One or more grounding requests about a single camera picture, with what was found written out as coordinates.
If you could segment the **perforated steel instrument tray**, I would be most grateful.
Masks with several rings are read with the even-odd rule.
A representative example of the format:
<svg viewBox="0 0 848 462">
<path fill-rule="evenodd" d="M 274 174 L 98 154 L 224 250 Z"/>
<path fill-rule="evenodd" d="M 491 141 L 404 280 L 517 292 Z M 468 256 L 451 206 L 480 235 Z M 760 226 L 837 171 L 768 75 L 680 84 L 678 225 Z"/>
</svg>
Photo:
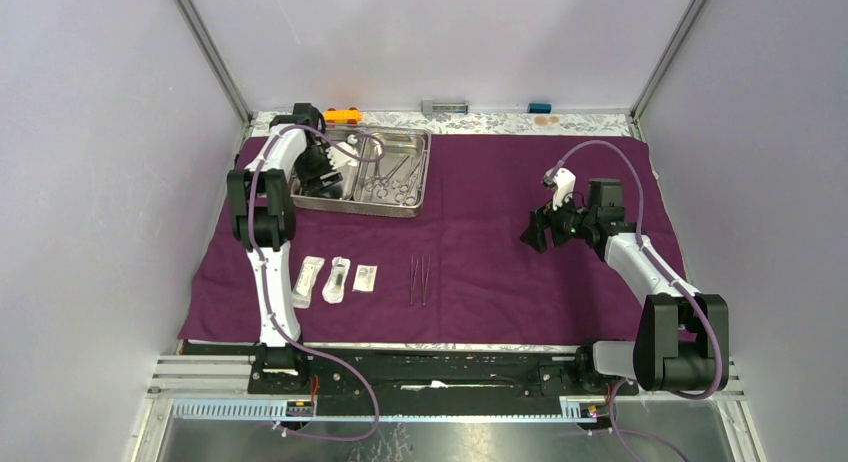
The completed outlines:
<svg viewBox="0 0 848 462">
<path fill-rule="evenodd" d="M 292 199 L 302 209 L 393 218 L 413 218 L 423 206 L 431 149 L 431 133 L 423 129 L 332 125 L 327 135 L 345 142 L 365 158 L 382 154 L 377 163 L 356 160 L 340 169 L 342 180 L 318 197 L 302 193 L 291 179 Z"/>
</svg>

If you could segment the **small white sterile packet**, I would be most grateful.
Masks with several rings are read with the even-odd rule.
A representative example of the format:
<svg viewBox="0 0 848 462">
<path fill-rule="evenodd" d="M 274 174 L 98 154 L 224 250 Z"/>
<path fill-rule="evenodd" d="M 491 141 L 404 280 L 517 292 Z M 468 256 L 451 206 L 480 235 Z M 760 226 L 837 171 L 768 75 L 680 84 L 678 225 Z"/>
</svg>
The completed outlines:
<svg viewBox="0 0 848 462">
<path fill-rule="evenodd" d="M 358 265 L 355 271 L 352 290 L 355 292 L 372 293 L 376 282 L 377 266 Z"/>
</svg>

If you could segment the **long white sterile packet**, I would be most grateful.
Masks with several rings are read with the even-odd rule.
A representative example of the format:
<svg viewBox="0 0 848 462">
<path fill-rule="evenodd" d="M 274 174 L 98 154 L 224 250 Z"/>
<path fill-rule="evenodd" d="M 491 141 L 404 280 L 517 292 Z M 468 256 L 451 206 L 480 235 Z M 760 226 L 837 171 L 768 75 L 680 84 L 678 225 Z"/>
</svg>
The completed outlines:
<svg viewBox="0 0 848 462">
<path fill-rule="evenodd" d="M 307 309 L 312 303 L 312 292 L 319 273 L 325 264 L 325 259 L 316 256 L 306 256 L 300 272 L 293 283 L 292 299 L 296 309 Z"/>
</svg>

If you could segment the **steel scalpel handle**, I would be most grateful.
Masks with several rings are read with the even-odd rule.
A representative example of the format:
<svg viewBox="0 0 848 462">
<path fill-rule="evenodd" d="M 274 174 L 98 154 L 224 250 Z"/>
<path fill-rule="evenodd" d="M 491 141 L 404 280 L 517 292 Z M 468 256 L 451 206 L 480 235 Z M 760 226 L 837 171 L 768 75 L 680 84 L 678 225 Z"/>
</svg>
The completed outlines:
<svg viewBox="0 0 848 462">
<path fill-rule="evenodd" d="M 410 259 L 410 295 L 409 305 L 413 306 L 415 301 L 415 290 L 417 285 L 417 274 L 420 260 L 416 256 Z"/>
</svg>

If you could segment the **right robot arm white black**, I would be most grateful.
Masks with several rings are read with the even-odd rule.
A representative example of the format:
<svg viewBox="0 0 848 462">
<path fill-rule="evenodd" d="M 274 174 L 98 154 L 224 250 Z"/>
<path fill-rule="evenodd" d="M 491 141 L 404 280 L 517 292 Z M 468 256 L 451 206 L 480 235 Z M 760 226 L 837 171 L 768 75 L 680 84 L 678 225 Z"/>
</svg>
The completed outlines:
<svg viewBox="0 0 848 462">
<path fill-rule="evenodd" d="M 583 344 L 573 368 L 575 384 L 597 394 L 613 378 L 647 391 L 702 399 L 729 380 L 729 310 L 718 294 L 707 294 L 681 278 L 626 218 L 623 185 L 596 178 L 587 201 L 575 199 L 575 177 L 562 169 L 545 181 L 552 199 L 533 210 L 521 241 L 538 253 L 580 240 L 615 271 L 640 303 L 632 341 Z"/>
</svg>

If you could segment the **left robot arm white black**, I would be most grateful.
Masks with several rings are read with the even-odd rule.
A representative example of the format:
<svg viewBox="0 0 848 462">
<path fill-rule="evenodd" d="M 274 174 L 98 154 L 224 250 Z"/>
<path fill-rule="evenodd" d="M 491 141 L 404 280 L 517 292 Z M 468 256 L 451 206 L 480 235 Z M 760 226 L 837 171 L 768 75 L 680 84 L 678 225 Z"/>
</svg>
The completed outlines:
<svg viewBox="0 0 848 462">
<path fill-rule="evenodd" d="M 234 238 L 246 250 L 260 306 L 259 349 L 252 377 L 273 380 L 296 393 L 309 383 L 310 367 L 302 350 L 290 274 L 291 242 L 296 235 L 296 206 L 290 182 L 308 196 L 323 195 L 342 180 L 324 139 L 326 122 L 310 103 L 297 103 L 276 117 L 257 155 L 227 175 L 227 203 Z"/>
</svg>

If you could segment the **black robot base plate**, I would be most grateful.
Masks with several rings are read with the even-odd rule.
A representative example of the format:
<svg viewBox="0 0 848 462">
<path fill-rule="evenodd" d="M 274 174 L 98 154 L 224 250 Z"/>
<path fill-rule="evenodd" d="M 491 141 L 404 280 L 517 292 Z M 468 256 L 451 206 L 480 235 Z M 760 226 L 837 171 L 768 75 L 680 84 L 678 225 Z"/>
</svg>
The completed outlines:
<svg viewBox="0 0 848 462">
<path fill-rule="evenodd" d="M 606 406 L 616 378 L 588 383 L 577 352 L 312 348 L 309 377 L 255 380 L 251 395 L 302 396 L 324 417 L 564 417 L 564 403 Z"/>
</svg>

